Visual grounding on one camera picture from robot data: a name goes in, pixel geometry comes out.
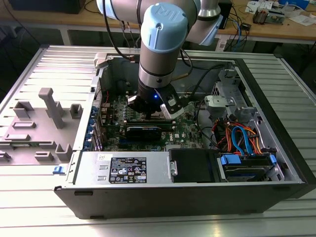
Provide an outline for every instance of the wooden tabletop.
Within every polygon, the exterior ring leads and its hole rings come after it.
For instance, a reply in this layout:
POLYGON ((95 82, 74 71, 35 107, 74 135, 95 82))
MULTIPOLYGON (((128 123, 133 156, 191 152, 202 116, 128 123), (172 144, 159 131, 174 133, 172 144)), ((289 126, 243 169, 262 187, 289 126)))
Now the wooden tabletop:
MULTIPOLYGON (((250 35, 256 37, 316 40, 316 24, 303 26, 289 19, 285 19, 283 25, 265 24, 258 25, 252 23, 253 14, 245 13, 248 0, 233 0, 237 15, 243 22, 251 24, 250 35)), ((79 14, 65 14, 54 12, 37 12, 37 11, 13 11, 11 5, 6 4, 12 11, 13 15, 21 22, 38 23, 38 24, 61 24, 61 25, 80 25, 80 26, 98 26, 104 27, 103 16, 99 13, 88 12, 82 9, 79 14)), ((97 11, 95 2, 87 6, 89 10, 97 11)), ((309 5, 307 11, 315 11, 316 6, 309 5)), ((13 20, 10 14, 0 1, 0 20, 13 20)), ((109 19, 110 27, 120 27, 119 21, 109 19)), ((137 24, 131 24, 131 27, 138 28, 137 24)), ((236 34, 236 29, 232 21, 228 21, 226 28, 218 31, 219 34, 236 34)))

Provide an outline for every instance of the yellow wire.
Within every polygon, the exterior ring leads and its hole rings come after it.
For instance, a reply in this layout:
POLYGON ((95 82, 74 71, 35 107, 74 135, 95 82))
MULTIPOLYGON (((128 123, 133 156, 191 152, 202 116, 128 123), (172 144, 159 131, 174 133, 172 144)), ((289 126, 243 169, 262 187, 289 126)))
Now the yellow wire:
POLYGON ((259 147, 259 139, 257 138, 257 147, 258 147, 258 151, 260 154, 262 154, 261 150, 260 150, 260 147, 259 147))

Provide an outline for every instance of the black cable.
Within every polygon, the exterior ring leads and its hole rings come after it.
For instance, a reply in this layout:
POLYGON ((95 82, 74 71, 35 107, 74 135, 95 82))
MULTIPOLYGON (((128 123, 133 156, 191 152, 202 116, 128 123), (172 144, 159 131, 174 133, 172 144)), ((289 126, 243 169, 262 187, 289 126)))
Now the black cable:
MULTIPOLYGON (((191 65, 186 62, 186 60, 185 60, 185 58, 184 58, 184 56, 183 56, 182 51, 180 51, 180 54, 181 54, 182 62, 183 62, 186 66, 190 67, 191 65)), ((197 66, 194 66, 194 65, 192 65, 192 67, 193 67, 194 69, 200 69, 200 70, 207 70, 207 69, 208 69, 208 68, 197 67, 197 66)))
POLYGON ((201 103, 199 104, 199 108, 197 110, 197 129, 205 138, 207 138, 214 146, 216 146, 216 143, 202 131, 202 129, 200 128, 199 123, 198 123, 198 114, 199 114, 199 111, 200 111, 201 106, 203 104, 203 101, 204 100, 201 101, 201 103))
POLYGON ((89 2, 87 2, 87 3, 84 5, 84 9, 85 9, 86 11, 88 11, 88 12, 91 12, 91 13, 98 13, 98 14, 101 14, 101 13, 98 12, 98 11, 91 11, 91 10, 87 9, 87 5, 90 4, 90 3, 92 3, 93 1, 95 1, 95 0, 90 0, 89 2))
POLYGON ((315 42, 314 42, 313 46, 312 46, 312 47, 311 47, 311 49, 310 49, 310 53, 312 53, 312 52, 313 52, 313 48, 315 47, 315 45, 316 45, 316 40, 315 40, 315 42))
POLYGON ((141 27, 141 25, 138 25, 139 26, 139 37, 137 38, 137 40, 136 40, 136 47, 137 48, 140 48, 140 47, 138 47, 138 41, 141 41, 141 39, 142 39, 142 37, 141 37, 141 30, 142 30, 142 27, 141 27))
POLYGON ((190 75, 193 71, 193 63, 192 63, 192 60, 191 58, 189 57, 189 55, 186 53, 186 51, 184 51, 184 49, 181 49, 180 50, 180 54, 181 54, 181 57, 183 58, 183 54, 185 54, 185 56, 187 57, 188 61, 189 61, 189 67, 190 67, 190 70, 188 71, 188 75, 190 75))
POLYGON ((0 88, 0 91, 2 91, 2 92, 5 93, 5 94, 8 93, 7 91, 5 91, 5 90, 3 90, 3 89, 1 89, 1 88, 0 88))
MULTIPOLYGON (((190 85, 190 86, 185 90, 185 94, 189 93, 188 90, 189 90, 191 87, 193 87, 193 86, 196 86, 196 85, 190 85)), ((206 92, 202 87, 200 87, 200 86, 198 86, 198 87, 201 89, 201 91, 204 92, 205 95, 207 94, 207 92, 206 92)))
POLYGON ((105 10, 105 0, 102 0, 102 4, 103 4, 103 17, 104 17, 104 21, 105 21, 105 24, 106 24, 106 27, 107 27, 107 31, 108 31, 108 34, 109 34, 109 38, 110 38, 110 41, 111 41, 111 44, 112 46, 115 48, 115 50, 117 51, 117 53, 122 57, 122 58, 125 58, 127 60, 130 61, 130 58, 128 58, 127 56, 125 56, 124 54, 122 54, 122 52, 118 49, 118 47, 114 44, 114 40, 113 40, 113 36, 112 36, 112 33, 111 33, 111 29, 110 29, 110 26, 109 26, 109 22, 108 22, 108 18, 107 18, 107 13, 106 13, 106 10, 105 10))
POLYGON ((194 97, 196 91, 198 90, 199 85, 201 84, 201 82, 203 81, 203 79, 206 77, 206 75, 207 75, 210 71, 212 71, 213 69, 222 68, 222 67, 224 67, 224 66, 225 66, 224 64, 216 64, 216 65, 210 67, 209 69, 207 69, 207 70, 205 71, 205 73, 202 75, 202 77, 198 80, 198 82, 197 82, 197 84, 196 84, 194 90, 192 91, 192 94, 191 94, 191 96, 190 96, 190 100, 193 100, 193 97, 194 97))
POLYGON ((201 131, 203 131, 204 129, 207 129, 207 128, 212 128, 212 127, 204 127, 204 128, 201 129, 201 131))
POLYGON ((4 7, 6 8, 6 10, 8 11, 8 13, 11 15, 11 17, 17 22, 20 24, 20 26, 22 26, 22 28, 24 28, 24 30, 40 45, 40 42, 28 31, 28 29, 26 29, 22 23, 15 18, 15 16, 11 13, 11 11, 9 10, 9 8, 7 7, 7 5, 5 4, 5 1, 2 0, 3 4, 4 4, 4 7))
POLYGON ((22 47, 19 47, 19 46, 14 45, 13 42, 12 42, 12 40, 13 40, 14 38, 12 38, 10 35, 7 35, 7 33, 6 33, 1 27, 0 27, 0 31, 2 31, 2 33, 3 33, 6 37, 9 37, 9 38, 10 38, 10 43, 11 43, 12 47, 17 48, 17 49, 19 49, 19 50, 23 50, 23 51, 25 51, 26 53, 28 53, 28 54, 30 54, 30 55, 32 55, 32 56, 35 55, 35 53, 32 53, 32 52, 30 52, 30 51, 28 51, 28 50, 26 50, 26 49, 24 49, 24 48, 22 48, 22 47))
POLYGON ((133 36, 132 30, 131 30, 131 28, 130 28, 129 22, 127 22, 127 27, 128 27, 128 30, 129 30, 130 36, 132 37, 133 44, 134 44, 134 48, 136 48, 136 44, 135 44, 135 40, 134 40, 134 36, 133 36))
POLYGON ((126 29, 125 22, 121 21, 120 23, 121 23, 121 29, 122 29, 123 37, 124 37, 124 39, 125 39, 125 41, 127 43, 127 46, 130 48, 129 42, 128 42, 128 40, 126 38, 126 35, 125 35, 125 29, 126 29))
MULTIPOLYGON (((242 47, 242 46, 245 46, 245 44, 247 43, 247 38, 248 38, 248 35, 249 35, 249 31, 246 31, 245 30, 245 32, 246 32, 246 36, 243 38, 243 39, 241 39, 240 41, 239 41, 239 46, 237 47, 237 48, 240 48, 240 47, 242 47)), ((232 47, 236 47, 236 45, 237 45, 237 42, 235 43, 235 44, 231 44, 231 48, 232 47)))

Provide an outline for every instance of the power supply label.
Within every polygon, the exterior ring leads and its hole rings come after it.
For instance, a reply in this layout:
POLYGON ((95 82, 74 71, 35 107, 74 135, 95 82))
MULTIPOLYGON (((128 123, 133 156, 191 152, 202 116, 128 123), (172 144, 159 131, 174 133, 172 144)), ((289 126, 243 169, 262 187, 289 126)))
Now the power supply label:
POLYGON ((111 184, 147 183, 146 157, 112 158, 109 182, 111 184))

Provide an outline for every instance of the red cable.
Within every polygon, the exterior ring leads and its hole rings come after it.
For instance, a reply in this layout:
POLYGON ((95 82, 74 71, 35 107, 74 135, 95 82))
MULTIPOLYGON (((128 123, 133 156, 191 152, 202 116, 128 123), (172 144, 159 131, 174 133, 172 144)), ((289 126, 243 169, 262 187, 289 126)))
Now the red cable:
POLYGON ((109 91, 107 91, 107 100, 105 103, 107 103, 109 101, 109 91))

